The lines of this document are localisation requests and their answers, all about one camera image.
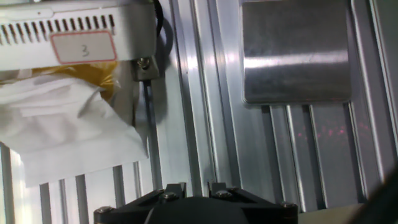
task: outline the yellow plastic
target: yellow plastic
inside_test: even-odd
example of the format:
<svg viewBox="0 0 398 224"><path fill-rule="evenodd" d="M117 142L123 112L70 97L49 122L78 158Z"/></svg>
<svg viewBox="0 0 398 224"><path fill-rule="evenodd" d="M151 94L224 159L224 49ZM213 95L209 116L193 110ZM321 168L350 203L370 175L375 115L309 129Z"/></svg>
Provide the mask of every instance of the yellow plastic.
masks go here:
<svg viewBox="0 0 398 224"><path fill-rule="evenodd" d="M109 101L115 92L113 72L119 65L118 62L101 62L80 65L63 65L57 67L34 68L32 69L32 76L37 75L51 75L54 73L61 73L70 75L71 77L80 78L91 84L99 86L104 89L101 96L104 100Z"/></svg>

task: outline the white cloth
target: white cloth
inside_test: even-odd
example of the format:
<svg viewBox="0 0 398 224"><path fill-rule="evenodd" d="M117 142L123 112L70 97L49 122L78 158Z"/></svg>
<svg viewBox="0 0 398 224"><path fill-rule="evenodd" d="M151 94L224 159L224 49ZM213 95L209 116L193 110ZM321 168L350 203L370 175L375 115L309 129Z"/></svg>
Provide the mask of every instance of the white cloth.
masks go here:
<svg viewBox="0 0 398 224"><path fill-rule="evenodd" d="M0 88L0 141L21 155L27 186L147 158L100 88L65 75Z"/></svg>

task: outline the red border label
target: red border label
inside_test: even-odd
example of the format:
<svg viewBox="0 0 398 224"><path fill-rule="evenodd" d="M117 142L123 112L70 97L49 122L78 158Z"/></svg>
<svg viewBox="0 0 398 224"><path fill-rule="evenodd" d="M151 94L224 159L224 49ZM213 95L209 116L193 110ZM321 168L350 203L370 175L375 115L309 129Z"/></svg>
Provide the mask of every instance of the red border label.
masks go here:
<svg viewBox="0 0 398 224"><path fill-rule="evenodd" d="M108 60L89 60L89 61L76 61L76 62L62 62L60 59L60 56L58 54L57 48L55 47L54 44L54 37L59 37L59 36L66 36L66 35L82 35L82 34L100 34L100 33L107 33L109 35L109 39L111 41L112 49L113 49L113 54L114 54L114 59L108 59ZM113 62L116 59L118 59L118 55L116 54L116 48L114 46L112 34L107 31L107 30L99 30L99 31L86 31L86 32L74 32L74 33L65 33L65 34L52 34L50 36L51 39L51 45L52 48L54 49L55 55L57 56L58 62L62 65L69 65L69 64L74 64L74 63L93 63L93 62Z"/></svg>

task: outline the bolt head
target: bolt head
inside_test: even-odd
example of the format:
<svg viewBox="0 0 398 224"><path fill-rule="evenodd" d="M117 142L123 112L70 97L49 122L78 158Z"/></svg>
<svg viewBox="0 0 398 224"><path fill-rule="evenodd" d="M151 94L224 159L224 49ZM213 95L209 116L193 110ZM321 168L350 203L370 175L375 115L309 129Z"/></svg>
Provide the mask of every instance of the bolt head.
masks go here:
<svg viewBox="0 0 398 224"><path fill-rule="evenodd" d="M149 67L150 60L148 58L140 58L138 59L137 64L140 68L147 69Z"/></svg>
<svg viewBox="0 0 398 224"><path fill-rule="evenodd" d="M177 198L178 196L174 192L165 192L164 194L162 194L162 197L166 200L172 200Z"/></svg>
<svg viewBox="0 0 398 224"><path fill-rule="evenodd" d="M110 212L114 210L114 208L110 207L110 206L103 206L97 210L95 210L96 213L106 213L106 212Z"/></svg>
<svg viewBox="0 0 398 224"><path fill-rule="evenodd" d="M232 197L232 194L229 193L226 190L219 190L219 191L216 192L216 195L219 198L230 198L230 197Z"/></svg>
<svg viewBox="0 0 398 224"><path fill-rule="evenodd" d="M282 202L280 205L284 208L292 208L292 207L296 206L295 204L290 203L290 202Z"/></svg>

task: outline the metal plate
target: metal plate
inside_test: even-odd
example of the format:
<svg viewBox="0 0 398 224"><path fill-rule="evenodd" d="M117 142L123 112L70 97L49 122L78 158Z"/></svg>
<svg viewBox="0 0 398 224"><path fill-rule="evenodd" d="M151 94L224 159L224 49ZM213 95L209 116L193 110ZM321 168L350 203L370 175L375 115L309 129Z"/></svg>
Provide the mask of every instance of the metal plate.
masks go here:
<svg viewBox="0 0 398 224"><path fill-rule="evenodd" d="M247 103L350 98L343 1L244 3L243 39Z"/></svg>

